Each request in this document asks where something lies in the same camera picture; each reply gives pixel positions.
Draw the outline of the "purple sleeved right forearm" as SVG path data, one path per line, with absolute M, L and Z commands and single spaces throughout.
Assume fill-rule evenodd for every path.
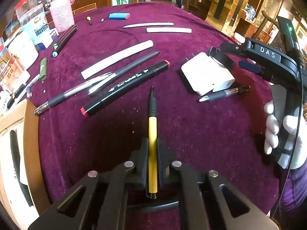
M 306 227 L 306 161 L 291 170 L 280 203 L 281 219 L 288 229 Z

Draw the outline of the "white gloved right hand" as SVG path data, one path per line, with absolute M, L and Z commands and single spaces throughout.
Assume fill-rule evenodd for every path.
M 265 131 L 265 142 L 264 152 L 266 155 L 270 155 L 272 150 L 277 148 L 279 144 L 279 124 L 274 116 L 274 105 L 273 101 L 266 103 L 264 111 L 268 114 L 266 119 L 266 131 Z M 297 131 L 298 116 L 287 115 L 283 119 L 283 126 L 287 130 L 290 136 L 295 137 Z M 295 170 L 303 166 L 306 161 L 306 121 L 301 115 L 299 134 L 297 143 L 295 145 L 294 155 L 291 161 L 290 169 Z

